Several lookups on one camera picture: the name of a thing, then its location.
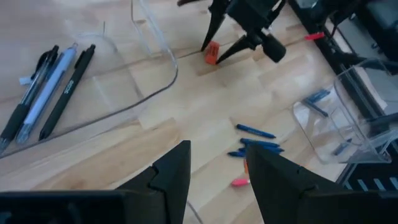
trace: pink marker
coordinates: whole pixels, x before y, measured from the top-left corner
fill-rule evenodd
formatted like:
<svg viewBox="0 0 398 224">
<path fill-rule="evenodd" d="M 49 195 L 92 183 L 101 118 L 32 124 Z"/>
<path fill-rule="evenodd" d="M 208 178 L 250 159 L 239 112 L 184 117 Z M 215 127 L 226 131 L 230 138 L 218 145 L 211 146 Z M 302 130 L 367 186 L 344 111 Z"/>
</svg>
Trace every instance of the pink marker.
<svg viewBox="0 0 398 224">
<path fill-rule="evenodd" d="M 250 180 L 248 179 L 234 179 L 231 183 L 231 185 L 233 187 L 242 187 L 245 185 L 249 185 L 250 184 Z"/>
<path fill-rule="evenodd" d="M 317 32 L 316 34 L 309 34 L 304 37 L 306 40 L 318 40 L 325 37 L 324 32 Z"/>
</svg>

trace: acrylic box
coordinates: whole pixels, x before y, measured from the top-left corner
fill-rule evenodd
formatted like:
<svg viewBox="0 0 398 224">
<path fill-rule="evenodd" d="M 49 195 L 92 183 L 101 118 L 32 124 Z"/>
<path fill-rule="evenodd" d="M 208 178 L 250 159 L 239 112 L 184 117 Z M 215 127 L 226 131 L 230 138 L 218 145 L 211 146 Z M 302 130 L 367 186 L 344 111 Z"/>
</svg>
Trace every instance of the acrylic box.
<svg viewBox="0 0 398 224">
<path fill-rule="evenodd" d="M 308 101 L 313 100 L 319 91 L 294 104 L 297 122 L 324 163 L 391 162 L 386 149 L 398 138 L 398 130 L 384 122 L 383 114 L 371 112 L 373 118 L 365 119 L 353 100 L 356 98 L 356 101 L 361 101 L 369 111 L 373 109 L 366 95 L 371 95 L 382 110 L 389 104 L 368 82 L 369 68 L 363 68 L 365 63 L 384 68 L 378 61 L 367 61 L 338 75 L 333 83 L 322 90 L 329 94 L 315 100 L 314 105 L 318 109 L 308 105 Z"/>
<path fill-rule="evenodd" d="M 16 144 L 14 140 L 0 158 L 40 144 L 40 130 L 66 87 L 73 65 L 91 44 L 96 45 L 95 54 L 46 141 L 140 105 L 131 111 L 129 117 L 134 118 L 142 103 L 177 77 L 175 58 L 143 1 L 6 1 L 0 8 L 0 33 L 0 131 L 29 87 L 21 85 L 20 78 L 34 73 L 40 55 L 54 45 L 59 45 L 60 53 L 78 44 L 72 65 L 28 141 Z"/>
</svg>

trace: wooden floor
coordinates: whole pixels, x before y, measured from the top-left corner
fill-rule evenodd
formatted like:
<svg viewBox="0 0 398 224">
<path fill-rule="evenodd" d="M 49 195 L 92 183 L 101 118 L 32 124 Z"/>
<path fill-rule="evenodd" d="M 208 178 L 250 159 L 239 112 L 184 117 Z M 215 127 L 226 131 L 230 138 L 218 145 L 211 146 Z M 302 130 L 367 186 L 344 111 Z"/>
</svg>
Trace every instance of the wooden floor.
<svg viewBox="0 0 398 224">
<path fill-rule="evenodd" d="M 140 108 L 138 119 L 125 111 L 1 159 L 0 190 L 113 189 L 189 139 L 188 200 L 203 222 L 262 223 L 252 188 L 230 187 L 233 179 L 244 176 L 244 169 L 242 160 L 226 153 L 242 147 L 239 138 L 256 138 L 235 130 L 238 123 L 274 133 L 275 142 L 285 149 L 284 157 L 336 180 L 344 165 L 322 165 L 292 114 L 293 103 L 330 84 L 335 74 L 315 44 L 303 40 L 306 31 L 291 8 L 284 7 L 273 25 L 273 33 L 287 46 L 280 63 L 257 49 L 211 66 L 198 51 L 210 20 L 209 4 L 178 8 L 175 1 L 150 0 L 148 5 L 177 57 L 175 85 Z M 222 45 L 221 53 L 242 34 L 227 20 L 215 38 Z M 156 63 L 147 69 L 162 72 Z M 144 95 L 156 83 L 156 79 L 137 79 Z M 89 140 L 82 137 L 102 129 Z M 185 223 L 195 221 L 188 215 Z"/>
</svg>

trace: black marker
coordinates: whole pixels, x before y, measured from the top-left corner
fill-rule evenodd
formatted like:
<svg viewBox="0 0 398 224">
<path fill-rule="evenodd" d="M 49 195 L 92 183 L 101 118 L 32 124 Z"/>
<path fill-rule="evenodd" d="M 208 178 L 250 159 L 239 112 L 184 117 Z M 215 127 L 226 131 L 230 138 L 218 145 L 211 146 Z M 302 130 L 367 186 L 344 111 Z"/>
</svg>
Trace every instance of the black marker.
<svg viewBox="0 0 398 224">
<path fill-rule="evenodd" d="M 77 60 L 75 65 L 75 72 L 70 78 L 57 104 L 54 106 L 54 109 L 51 111 L 49 118 L 46 120 L 42 130 L 40 131 L 39 141 L 49 137 L 51 132 L 54 130 L 55 126 L 57 125 L 57 122 L 60 119 L 61 114 L 63 113 L 65 107 L 67 106 L 70 97 L 75 91 L 77 84 L 79 84 L 81 77 L 83 76 L 84 72 L 87 69 L 88 64 L 90 63 L 91 58 L 93 57 L 94 49 L 95 45 L 92 44 L 87 50 L 84 50 L 80 54 L 79 59 Z"/>
<path fill-rule="evenodd" d="M 12 112 L 6 127 L 0 135 L 0 154 L 8 147 L 21 128 L 30 110 L 30 106 L 58 57 L 58 49 L 59 47 L 55 45 L 52 50 L 44 52 L 39 62 L 37 62 L 36 71 L 31 77 L 32 83 L 26 90 L 21 102 L 17 105 L 14 112 Z"/>
</svg>

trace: orange object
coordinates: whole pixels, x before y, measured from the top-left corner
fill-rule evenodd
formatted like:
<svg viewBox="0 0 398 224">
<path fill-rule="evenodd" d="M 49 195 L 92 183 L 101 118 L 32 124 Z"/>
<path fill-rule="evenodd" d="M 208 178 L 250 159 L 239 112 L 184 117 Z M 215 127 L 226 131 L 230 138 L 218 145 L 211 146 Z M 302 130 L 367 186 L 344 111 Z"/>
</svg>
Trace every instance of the orange object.
<svg viewBox="0 0 398 224">
<path fill-rule="evenodd" d="M 244 166 L 244 173 L 249 174 L 248 163 L 246 162 L 246 159 L 243 160 L 243 166 Z"/>
<path fill-rule="evenodd" d="M 210 41 L 206 49 L 205 62 L 210 65 L 216 65 L 219 49 L 220 49 L 219 43 Z"/>
</svg>

